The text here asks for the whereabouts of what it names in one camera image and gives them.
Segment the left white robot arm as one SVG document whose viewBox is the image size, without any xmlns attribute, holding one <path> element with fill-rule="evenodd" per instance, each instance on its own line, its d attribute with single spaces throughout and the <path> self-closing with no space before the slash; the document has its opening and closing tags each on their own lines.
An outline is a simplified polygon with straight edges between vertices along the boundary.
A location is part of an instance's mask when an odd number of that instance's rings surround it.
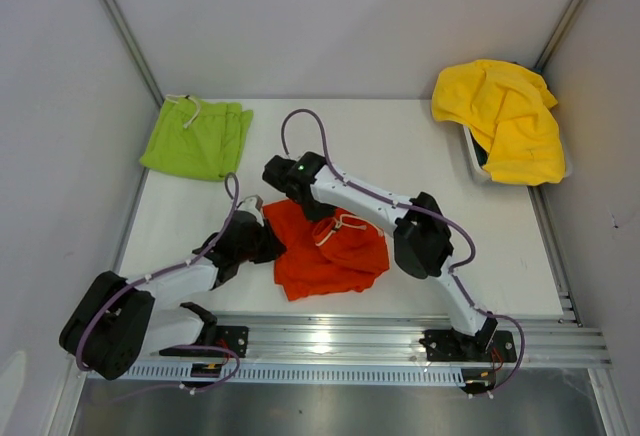
<svg viewBox="0 0 640 436">
<path fill-rule="evenodd" d="M 124 375 L 141 356 L 237 356 L 213 311 L 192 296 L 220 288 L 244 263 L 275 261 L 286 251 L 260 214 L 237 210 L 190 258 L 135 281 L 99 274 L 59 335 L 83 371 L 106 380 Z"/>
</svg>

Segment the orange shorts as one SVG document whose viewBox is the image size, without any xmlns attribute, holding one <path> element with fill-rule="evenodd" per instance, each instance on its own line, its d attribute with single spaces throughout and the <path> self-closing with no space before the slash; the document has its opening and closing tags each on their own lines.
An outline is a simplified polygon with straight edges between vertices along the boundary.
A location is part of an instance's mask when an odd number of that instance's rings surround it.
<svg viewBox="0 0 640 436">
<path fill-rule="evenodd" d="M 390 269 L 384 232 L 342 208 L 315 223 L 291 200 L 271 203 L 263 213 L 286 248 L 274 263 L 274 282 L 290 301 L 363 292 Z"/>
</svg>

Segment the lime green shorts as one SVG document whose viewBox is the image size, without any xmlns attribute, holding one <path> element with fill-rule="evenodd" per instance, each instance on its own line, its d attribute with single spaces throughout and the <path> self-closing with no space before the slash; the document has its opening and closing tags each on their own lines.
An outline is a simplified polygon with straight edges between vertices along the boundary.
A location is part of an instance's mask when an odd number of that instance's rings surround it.
<svg viewBox="0 0 640 436">
<path fill-rule="evenodd" d="M 238 170 L 253 118 L 238 102 L 168 95 L 139 163 L 180 178 L 222 181 Z"/>
</svg>

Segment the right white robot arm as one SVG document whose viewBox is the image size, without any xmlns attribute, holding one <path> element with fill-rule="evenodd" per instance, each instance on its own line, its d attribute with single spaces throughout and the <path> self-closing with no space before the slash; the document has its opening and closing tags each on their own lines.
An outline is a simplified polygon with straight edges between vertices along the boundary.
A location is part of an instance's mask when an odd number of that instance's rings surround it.
<svg viewBox="0 0 640 436">
<path fill-rule="evenodd" d="M 262 179 L 317 222 L 337 209 L 358 216 L 392 238 L 396 265 L 425 280 L 444 303 L 458 351 L 468 359 L 489 352 L 497 321 L 479 309 L 455 270 L 473 262 L 477 249 L 459 224 L 446 218 L 431 195 L 410 198 L 351 177 L 314 152 L 297 160 L 272 157 Z"/>
</svg>

